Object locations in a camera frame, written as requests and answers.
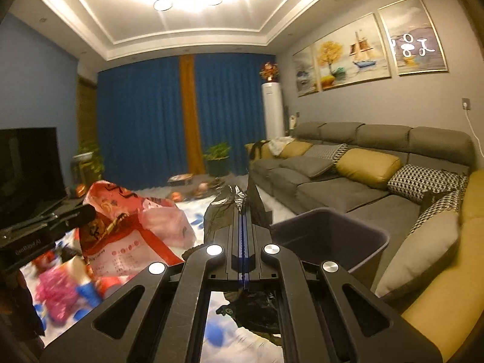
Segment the framed painting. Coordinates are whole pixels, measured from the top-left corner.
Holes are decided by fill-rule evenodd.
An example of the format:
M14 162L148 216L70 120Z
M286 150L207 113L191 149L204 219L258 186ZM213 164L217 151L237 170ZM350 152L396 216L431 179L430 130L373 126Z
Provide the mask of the framed painting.
M401 0L378 10L399 75L448 72L442 45L423 0Z
M316 41L314 51L323 90L391 77L373 13Z
M317 93L318 79L314 65L313 49L311 46L304 48L292 56L296 69L296 88L298 96Z

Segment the blue curtain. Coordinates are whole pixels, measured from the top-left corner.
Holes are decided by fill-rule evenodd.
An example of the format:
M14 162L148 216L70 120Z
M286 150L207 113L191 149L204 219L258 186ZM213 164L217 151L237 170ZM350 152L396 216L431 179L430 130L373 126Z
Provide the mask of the blue curtain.
M213 53L195 56L198 121L202 150L220 142L232 146L231 168L247 173L244 145L265 138L264 107L259 76L273 55Z
M138 190L187 171L178 57L101 72L97 120L107 180Z

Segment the trash bin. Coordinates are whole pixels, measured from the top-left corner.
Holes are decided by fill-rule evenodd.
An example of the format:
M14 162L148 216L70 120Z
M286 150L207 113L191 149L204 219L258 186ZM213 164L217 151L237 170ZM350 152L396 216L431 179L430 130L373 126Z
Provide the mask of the trash bin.
M370 288L388 234L331 208L318 208L273 224L274 243L294 252L301 261L320 265L332 260Z

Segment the ceiling molding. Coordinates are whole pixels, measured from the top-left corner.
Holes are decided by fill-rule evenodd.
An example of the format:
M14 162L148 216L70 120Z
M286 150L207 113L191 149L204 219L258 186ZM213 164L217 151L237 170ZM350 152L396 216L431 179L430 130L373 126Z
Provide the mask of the ceiling molding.
M289 0L283 0L272 12L262 27L257 29L241 28L193 28L158 33L143 34L136 37L116 41L101 24L85 0L79 0L86 12L93 19L99 30L106 36L100 39L64 0L42 0L54 11L77 35L93 48L105 61L127 57L138 53L152 52L180 47L204 45L240 45L266 47L291 25L306 10L319 0L299 1L278 23L268 28L271 19L284 7Z

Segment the wall socket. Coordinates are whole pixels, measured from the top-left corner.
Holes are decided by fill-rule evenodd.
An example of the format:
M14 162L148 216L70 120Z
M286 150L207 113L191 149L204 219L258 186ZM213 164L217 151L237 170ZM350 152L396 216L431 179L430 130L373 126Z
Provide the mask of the wall socket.
M462 109L470 110L470 99L469 98L463 98L462 99Z

